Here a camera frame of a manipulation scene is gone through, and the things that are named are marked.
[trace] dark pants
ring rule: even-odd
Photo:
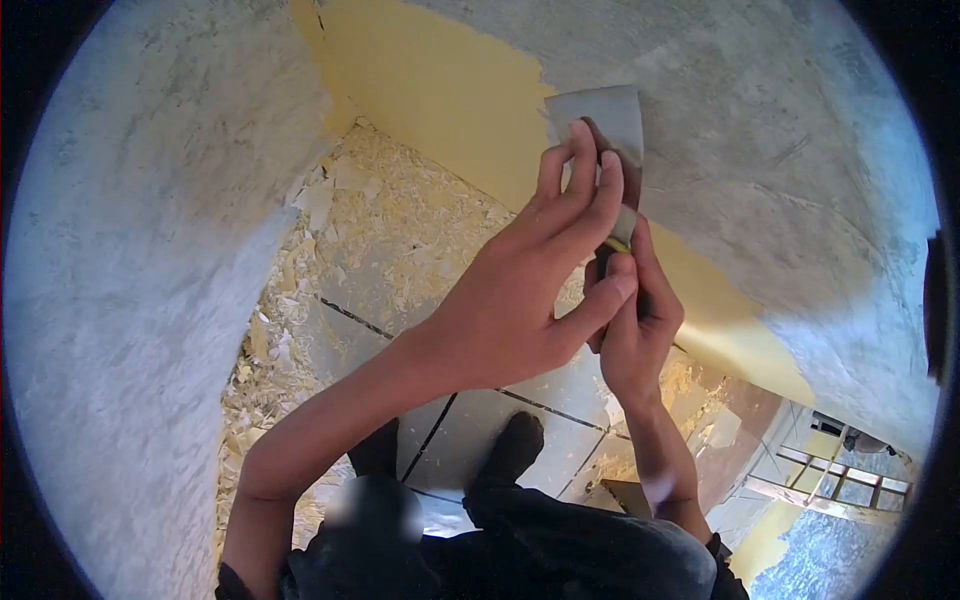
[[[404,538],[411,496],[369,477],[349,524],[294,550],[285,598],[650,598],[706,600],[716,564],[673,523],[641,520],[519,486],[474,484],[464,507],[481,531]]]

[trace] black shoe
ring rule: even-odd
[[[496,437],[475,481],[482,481],[484,485],[513,485],[534,464],[542,450],[543,425],[540,420],[527,412],[516,413]]]
[[[400,419],[391,419],[347,452],[357,477],[384,475],[396,479],[396,433]]]

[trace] putty knife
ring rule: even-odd
[[[561,142],[566,142],[566,125],[584,119],[590,126],[597,146],[597,160],[605,150],[614,150],[623,163],[624,189],[622,207],[605,247],[596,250],[597,276],[603,278],[607,260],[613,251],[629,252],[636,224],[643,181],[643,123],[640,101],[633,85],[615,85],[599,89],[560,94],[545,98],[550,124]]]

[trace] shirt sleeve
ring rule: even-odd
[[[733,576],[733,571],[724,561],[720,548],[720,534],[713,534],[713,537],[707,542],[707,550],[717,562],[717,578],[713,582],[713,592],[710,594],[710,600],[750,600],[747,590],[743,587],[743,582]]]
[[[217,584],[217,588],[213,590],[213,596],[217,600],[254,600],[253,594],[228,564],[220,563]]]

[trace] gray plaster wall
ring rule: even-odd
[[[4,356],[39,488],[106,598],[212,589],[219,394],[320,151],[283,2],[116,2],[13,209]]]
[[[925,455],[930,169],[839,4],[415,2],[537,57],[560,92],[636,84],[646,215],[764,307],[818,410]]]
[[[560,91],[636,83],[648,215],[766,309],[818,407],[921,456],[936,227],[894,83],[830,3],[423,2]],[[113,597],[205,597],[217,398],[328,98],[280,1],[115,3],[17,193],[13,408],[54,519]]]

